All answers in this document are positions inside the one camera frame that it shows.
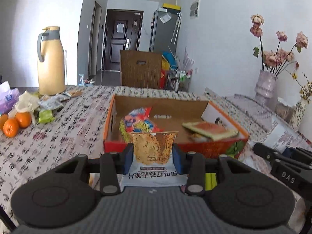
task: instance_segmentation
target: floor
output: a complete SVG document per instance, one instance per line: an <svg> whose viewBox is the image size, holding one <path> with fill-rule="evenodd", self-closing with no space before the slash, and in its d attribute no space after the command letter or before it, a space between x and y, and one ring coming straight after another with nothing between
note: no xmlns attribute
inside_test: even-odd
<svg viewBox="0 0 312 234"><path fill-rule="evenodd" d="M99 70L95 76L95 85L120 86L119 72Z"/></svg>

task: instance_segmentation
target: open box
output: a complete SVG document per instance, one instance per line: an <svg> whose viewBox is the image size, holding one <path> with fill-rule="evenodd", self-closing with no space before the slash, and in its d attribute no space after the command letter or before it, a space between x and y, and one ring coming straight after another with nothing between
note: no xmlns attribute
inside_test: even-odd
<svg viewBox="0 0 312 234"><path fill-rule="evenodd" d="M179 145L182 151L199 152L206 158L217 158L220 154L230 154L231 152L236 152L237 157L249 138L246 130L212 102L114 95L104 128L104 150L106 153L124 150L127 143L120 141L120 120L132 110L140 107L152 107L149 119L163 131L178 131L175 143ZM200 122L203 119L211 123L220 119L228 129L238 129L239 134L236 137L221 141L195 143L189 138L193 132L182 127L182 123Z"/></svg>

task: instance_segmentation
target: orange fruit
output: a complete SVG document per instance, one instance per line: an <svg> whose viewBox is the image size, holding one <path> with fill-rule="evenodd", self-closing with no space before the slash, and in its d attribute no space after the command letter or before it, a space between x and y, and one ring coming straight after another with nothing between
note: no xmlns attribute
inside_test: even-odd
<svg viewBox="0 0 312 234"><path fill-rule="evenodd" d="M18 133L18 122L16 119L8 119L3 125L3 132L7 137L14 137Z"/></svg>
<svg viewBox="0 0 312 234"><path fill-rule="evenodd" d="M7 114L3 114L0 116L0 130L3 132L3 125L9 119Z"/></svg>
<svg viewBox="0 0 312 234"><path fill-rule="evenodd" d="M30 113L17 113L15 119L20 128L27 128L32 123L32 116Z"/></svg>

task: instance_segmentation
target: refrigerator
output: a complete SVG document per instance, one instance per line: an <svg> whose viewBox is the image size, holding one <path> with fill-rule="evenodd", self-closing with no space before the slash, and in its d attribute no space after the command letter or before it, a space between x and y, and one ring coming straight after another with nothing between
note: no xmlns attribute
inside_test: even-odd
<svg viewBox="0 0 312 234"><path fill-rule="evenodd" d="M172 35L174 34L174 28L176 26L178 15L171 13L172 19L166 23L163 23L160 18L166 15L166 12L155 11L154 20L152 23L152 34L149 44L149 51L154 53L170 52L169 47L172 53L175 55L177 48L177 41L174 44L174 39L171 42Z"/></svg>

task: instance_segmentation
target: yellow thermos jug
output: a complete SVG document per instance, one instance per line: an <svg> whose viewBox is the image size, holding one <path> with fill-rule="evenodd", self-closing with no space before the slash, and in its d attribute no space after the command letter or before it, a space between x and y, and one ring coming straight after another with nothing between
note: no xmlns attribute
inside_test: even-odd
<svg viewBox="0 0 312 234"><path fill-rule="evenodd" d="M38 80L41 95L54 95L65 91L64 50L60 41L60 27L49 26L39 34Z"/></svg>

